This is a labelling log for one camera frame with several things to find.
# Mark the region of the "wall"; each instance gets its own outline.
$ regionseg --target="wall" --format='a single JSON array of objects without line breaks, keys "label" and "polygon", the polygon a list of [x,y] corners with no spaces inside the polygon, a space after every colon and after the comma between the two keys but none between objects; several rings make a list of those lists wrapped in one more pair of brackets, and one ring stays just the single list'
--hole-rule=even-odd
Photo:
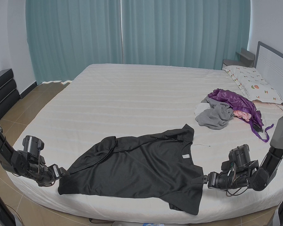
[{"label": "wall", "polygon": [[254,54],[258,41],[283,53],[283,0],[251,0],[248,50]]},{"label": "wall", "polygon": [[19,93],[33,84],[25,21],[26,0],[0,0],[0,71],[12,68]]}]

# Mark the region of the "gray towel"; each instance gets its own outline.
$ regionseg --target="gray towel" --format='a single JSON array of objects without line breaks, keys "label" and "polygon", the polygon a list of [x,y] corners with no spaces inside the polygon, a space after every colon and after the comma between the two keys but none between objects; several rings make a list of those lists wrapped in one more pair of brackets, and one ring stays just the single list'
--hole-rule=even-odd
[{"label": "gray towel", "polygon": [[201,103],[209,103],[211,108],[196,116],[195,120],[200,126],[220,130],[226,127],[229,119],[234,116],[233,109],[225,102],[219,102],[207,96]]}]

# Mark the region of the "purple strap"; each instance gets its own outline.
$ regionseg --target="purple strap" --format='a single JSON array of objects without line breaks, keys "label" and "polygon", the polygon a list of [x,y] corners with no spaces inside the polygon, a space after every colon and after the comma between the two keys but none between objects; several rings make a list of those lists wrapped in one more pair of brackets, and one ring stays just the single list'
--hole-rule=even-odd
[{"label": "purple strap", "polygon": [[267,130],[269,130],[270,128],[272,128],[274,126],[274,124],[272,124],[271,126],[268,126],[265,128],[265,133],[266,133],[266,139],[262,139],[262,137],[259,135],[259,133],[254,129],[253,127],[253,122],[250,120],[250,128],[252,129],[252,132],[259,137],[262,141],[264,142],[268,142],[269,141],[269,135],[267,133]]}]

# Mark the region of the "t-shirt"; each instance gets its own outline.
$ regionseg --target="t-shirt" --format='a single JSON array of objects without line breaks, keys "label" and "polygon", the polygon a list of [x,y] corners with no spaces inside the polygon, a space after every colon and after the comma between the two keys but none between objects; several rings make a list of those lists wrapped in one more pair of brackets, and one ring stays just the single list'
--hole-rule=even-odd
[{"label": "t-shirt", "polygon": [[190,146],[194,129],[140,137],[107,137],[80,156],[62,177],[59,194],[86,194],[122,198],[160,198],[170,209],[197,215],[203,176],[193,164]]}]

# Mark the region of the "white headboard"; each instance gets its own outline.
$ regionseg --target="white headboard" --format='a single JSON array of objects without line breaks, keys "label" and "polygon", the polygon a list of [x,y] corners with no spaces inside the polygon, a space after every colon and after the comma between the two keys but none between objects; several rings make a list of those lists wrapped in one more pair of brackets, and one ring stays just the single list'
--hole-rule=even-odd
[{"label": "white headboard", "polygon": [[259,41],[254,67],[283,99],[283,54]]}]

